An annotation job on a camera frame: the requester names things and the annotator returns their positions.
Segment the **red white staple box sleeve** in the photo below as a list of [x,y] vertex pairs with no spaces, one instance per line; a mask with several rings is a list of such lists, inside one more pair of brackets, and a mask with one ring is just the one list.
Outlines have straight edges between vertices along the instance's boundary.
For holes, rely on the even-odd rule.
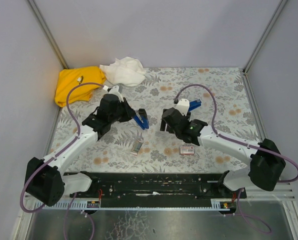
[[193,146],[181,146],[179,148],[179,154],[180,155],[194,155],[195,150]]

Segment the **staple box tray with staples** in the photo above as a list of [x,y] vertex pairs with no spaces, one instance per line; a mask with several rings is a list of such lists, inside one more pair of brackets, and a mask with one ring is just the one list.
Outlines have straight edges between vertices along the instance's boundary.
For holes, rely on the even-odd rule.
[[137,139],[131,148],[131,151],[130,151],[131,154],[137,156],[138,153],[140,152],[140,149],[141,149],[143,143],[144,143],[144,141],[142,139]]

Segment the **blue stapler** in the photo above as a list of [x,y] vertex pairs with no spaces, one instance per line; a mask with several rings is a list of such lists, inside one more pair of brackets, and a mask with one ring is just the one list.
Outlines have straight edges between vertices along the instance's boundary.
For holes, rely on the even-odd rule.
[[[173,107],[178,110],[184,117],[190,118],[191,111],[199,108],[201,105],[202,102],[200,99],[189,101],[188,99],[181,98],[180,100],[174,101]],[[138,111],[135,111],[133,119],[141,127],[142,130],[149,129],[149,119],[144,108],[140,108]]]

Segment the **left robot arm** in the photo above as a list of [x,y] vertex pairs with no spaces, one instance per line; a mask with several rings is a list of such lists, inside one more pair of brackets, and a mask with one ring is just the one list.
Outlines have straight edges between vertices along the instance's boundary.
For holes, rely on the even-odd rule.
[[113,123],[128,122],[135,114],[126,98],[105,94],[95,112],[82,122],[78,132],[59,150],[43,159],[34,157],[28,162],[24,192],[51,207],[63,196],[88,191],[92,185],[90,176],[82,172],[65,175],[65,172],[86,148],[111,129]]

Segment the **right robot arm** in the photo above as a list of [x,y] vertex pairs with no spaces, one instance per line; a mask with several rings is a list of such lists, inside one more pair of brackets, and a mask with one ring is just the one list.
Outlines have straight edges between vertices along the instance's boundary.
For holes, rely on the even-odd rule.
[[275,189],[286,166],[272,140],[266,138],[262,142],[247,141],[215,131],[206,122],[198,119],[190,120],[189,114],[182,115],[174,107],[163,110],[160,129],[174,134],[187,144],[220,151],[246,164],[244,168],[225,171],[219,179],[219,184],[231,191],[256,186],[271,192]]

